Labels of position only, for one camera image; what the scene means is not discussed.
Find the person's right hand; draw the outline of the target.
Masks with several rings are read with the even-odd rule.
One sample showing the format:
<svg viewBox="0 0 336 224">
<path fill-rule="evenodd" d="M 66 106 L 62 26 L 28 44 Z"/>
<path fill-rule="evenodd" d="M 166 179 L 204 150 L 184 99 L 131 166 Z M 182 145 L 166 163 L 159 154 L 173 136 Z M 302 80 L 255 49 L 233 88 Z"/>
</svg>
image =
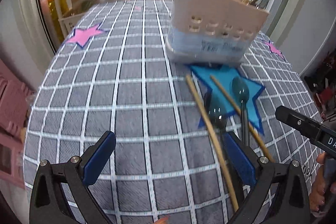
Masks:
<svg viewBox="0 0 336 224">
<path fill-rule="evenodd" d="M 319 155 L 316 161 L 321 165 L 318 169 L 315 181 L 311 187 L 311 193 L 309 194 L 309 206 L 313 212 L 318 212 L 319 207 L 325 204 L 325 192 L 327 189 L 325 179 L 323 178 L 324 162 L 327 153 L 323 152 Z"/>
</svg>

